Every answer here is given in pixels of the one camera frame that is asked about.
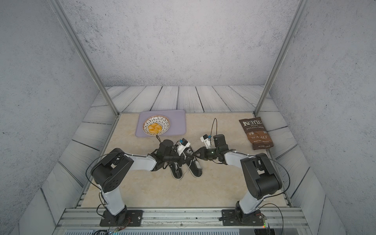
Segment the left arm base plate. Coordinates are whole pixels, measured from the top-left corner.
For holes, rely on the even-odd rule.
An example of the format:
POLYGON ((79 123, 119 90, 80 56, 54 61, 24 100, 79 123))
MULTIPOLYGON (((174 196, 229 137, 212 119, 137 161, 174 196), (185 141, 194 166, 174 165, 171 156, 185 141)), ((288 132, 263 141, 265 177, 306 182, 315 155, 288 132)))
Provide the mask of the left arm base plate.
POLYGON ((99 223, 100 227, 140 227, 143 210, 126 210, 124 209, 117 215, 112 215, 105 211, 99 223))

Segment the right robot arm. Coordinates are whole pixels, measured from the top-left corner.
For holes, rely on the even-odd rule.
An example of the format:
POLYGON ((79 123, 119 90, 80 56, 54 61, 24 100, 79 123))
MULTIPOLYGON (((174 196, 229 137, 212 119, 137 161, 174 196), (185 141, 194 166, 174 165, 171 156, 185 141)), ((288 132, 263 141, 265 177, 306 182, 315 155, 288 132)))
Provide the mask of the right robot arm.
POLYGON ((204 135, 200 141, 205 146, 194 152, 195 157, 219 161, 242 170, 248 192, 237 202, 236 210, 239 215, 254 213, 264 199, 272 197, 282 188, 282 180, 266 154, 249 155, 231 150, 223 134, 214 137, 204 135))

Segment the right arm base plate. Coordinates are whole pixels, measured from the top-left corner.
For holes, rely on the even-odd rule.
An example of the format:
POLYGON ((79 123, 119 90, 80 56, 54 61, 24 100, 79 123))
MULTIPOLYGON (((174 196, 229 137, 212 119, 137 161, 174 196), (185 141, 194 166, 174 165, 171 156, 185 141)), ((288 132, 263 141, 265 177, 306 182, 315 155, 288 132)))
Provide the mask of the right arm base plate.
POLYGON ((244 214, 238 209, 222 210, 221 217, 218 219, 223 226, 265 226, 265 220, 260 210, 244 214))

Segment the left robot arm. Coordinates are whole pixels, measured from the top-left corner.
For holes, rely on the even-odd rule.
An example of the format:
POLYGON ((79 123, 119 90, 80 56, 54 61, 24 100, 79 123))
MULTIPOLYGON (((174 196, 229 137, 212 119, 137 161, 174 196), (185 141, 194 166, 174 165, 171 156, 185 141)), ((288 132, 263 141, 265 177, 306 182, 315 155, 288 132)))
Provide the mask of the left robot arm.
POLYGON ((146 156, 128 154, 120 148, 112 150, 100 160, 91 170, 91 176, 98 184, 104 199, 104 206, 112 216, 126 210, 126 205, 121 197, 119 185, 129 171, 146 170, 158 171, 167 166, 172 166, 175 178, 180 179, 180 167, 192 156, 187 153, 191 143, 181 139, 174 143, 163 140, 159 148, 146 156))

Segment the black canvas sneaker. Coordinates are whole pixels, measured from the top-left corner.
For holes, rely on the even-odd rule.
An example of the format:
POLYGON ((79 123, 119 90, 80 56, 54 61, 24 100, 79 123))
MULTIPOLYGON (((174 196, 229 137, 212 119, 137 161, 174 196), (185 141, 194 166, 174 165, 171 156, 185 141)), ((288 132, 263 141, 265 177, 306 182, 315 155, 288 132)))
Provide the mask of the black canvas sneaker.
POLYGON ((182 165, 179 163, 169 163, 168 164, 171 174, 174 179, 180 180, 183 177, 183 171, 181 169, 182 165))
POLYGON ((193 155, 193 149, 188 147, 182 154, 185 157, 185 164, 188 166, 191 174, 196 178, 200 178, 202 176, 202 167, 199 161, 193 155))

